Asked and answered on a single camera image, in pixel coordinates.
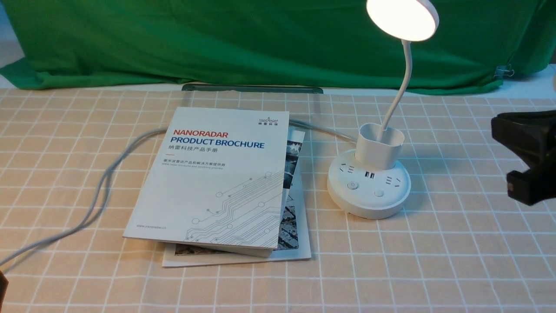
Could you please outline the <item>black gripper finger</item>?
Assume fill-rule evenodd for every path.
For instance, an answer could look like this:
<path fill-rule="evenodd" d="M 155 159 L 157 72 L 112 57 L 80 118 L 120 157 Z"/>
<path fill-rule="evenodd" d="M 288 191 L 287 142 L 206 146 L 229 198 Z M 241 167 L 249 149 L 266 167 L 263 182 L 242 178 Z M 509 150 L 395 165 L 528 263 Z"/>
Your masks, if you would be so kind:
<path fill-rule="evenodd" d="M 507 194 L 527 206 L 556 197 L 555 170 L 529 169 L 512 171 L 506 176 Z"/>

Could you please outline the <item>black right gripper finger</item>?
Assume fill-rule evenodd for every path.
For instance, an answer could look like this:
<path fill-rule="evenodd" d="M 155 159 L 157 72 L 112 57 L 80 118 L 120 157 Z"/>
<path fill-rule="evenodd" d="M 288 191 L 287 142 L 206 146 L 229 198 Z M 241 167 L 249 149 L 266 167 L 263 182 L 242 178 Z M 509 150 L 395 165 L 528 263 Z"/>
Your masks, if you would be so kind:
<path fill-rule="evenodd" d="M 556 111 L 508 112 L 491 119 L 492 138 L 530 168 L 555 151 Z"/>

